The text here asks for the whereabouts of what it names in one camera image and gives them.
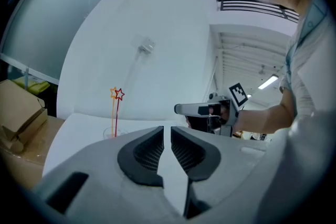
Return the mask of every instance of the forearm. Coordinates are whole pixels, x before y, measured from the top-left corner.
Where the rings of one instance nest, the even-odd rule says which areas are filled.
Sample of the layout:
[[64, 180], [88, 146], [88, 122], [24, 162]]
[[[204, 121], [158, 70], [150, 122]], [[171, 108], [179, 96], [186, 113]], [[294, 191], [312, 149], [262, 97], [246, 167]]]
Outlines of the forearm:
[[266, 110], [241, 110], [234, 131], [271, 134], [291, 124], [291, 116], [280, 104]]

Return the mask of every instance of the red stick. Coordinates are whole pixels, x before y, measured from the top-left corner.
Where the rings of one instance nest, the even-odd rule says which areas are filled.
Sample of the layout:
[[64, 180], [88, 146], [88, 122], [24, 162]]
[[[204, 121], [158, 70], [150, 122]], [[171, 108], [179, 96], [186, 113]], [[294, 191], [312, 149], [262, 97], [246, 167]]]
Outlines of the red stick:
[[119, 101], [120, 101], [120, 99], [118, 99], [118, 104], [117, 104], [117, 112], [116, 112], [116, 117], [115, 117], [115, 132], [114, 132], [114, 137], [117, 137], [117, 124], [118, 124], [118, 110], [119, 110]]

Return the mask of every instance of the black and white square marker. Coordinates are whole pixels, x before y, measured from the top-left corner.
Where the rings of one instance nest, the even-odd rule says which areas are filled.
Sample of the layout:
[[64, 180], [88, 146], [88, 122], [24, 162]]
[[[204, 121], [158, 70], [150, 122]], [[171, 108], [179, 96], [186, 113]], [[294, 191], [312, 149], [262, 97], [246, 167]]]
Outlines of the black and white square marker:
[[248, 100], [247, 95], [240, 83], [231, 86], [229, 90], [238, 106], [243, 105]]

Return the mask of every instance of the black railing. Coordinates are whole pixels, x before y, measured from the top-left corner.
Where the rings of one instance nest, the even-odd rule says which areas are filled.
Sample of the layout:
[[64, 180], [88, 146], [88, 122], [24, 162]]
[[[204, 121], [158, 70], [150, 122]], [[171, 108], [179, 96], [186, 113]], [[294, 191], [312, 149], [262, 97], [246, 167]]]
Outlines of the black railing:
[[278, 16], [297, 23], [299, 14], [293, 9], [281, 5], [271, 4], [259, 0], [217, 0], [220, 3], [220, 10], [243, 10], [246, 12], [259, 12]]

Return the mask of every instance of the white table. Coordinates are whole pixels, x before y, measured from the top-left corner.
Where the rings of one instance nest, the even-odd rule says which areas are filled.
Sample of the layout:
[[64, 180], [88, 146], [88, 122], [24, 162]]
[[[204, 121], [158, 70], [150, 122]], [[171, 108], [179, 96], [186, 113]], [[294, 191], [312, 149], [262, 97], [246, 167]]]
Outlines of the white table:
[[[183, 214], [187, 175], [175, 158], [170, 142], [170, 127], [177, 125], [180, 124], [175, 121], [118, 120], [118, 129], [123, 129], [128, 133], [164, 126], [164, 151], [157, 171], [163, 177], [166, 198], [180, 214]], [[64, 122], [51, 144], [43, 169], [43, 176], [82, 148], [103, 140], [104, 130], [109, 127], [111, 127], [111, 119], [78, 113], [72, 114]]]

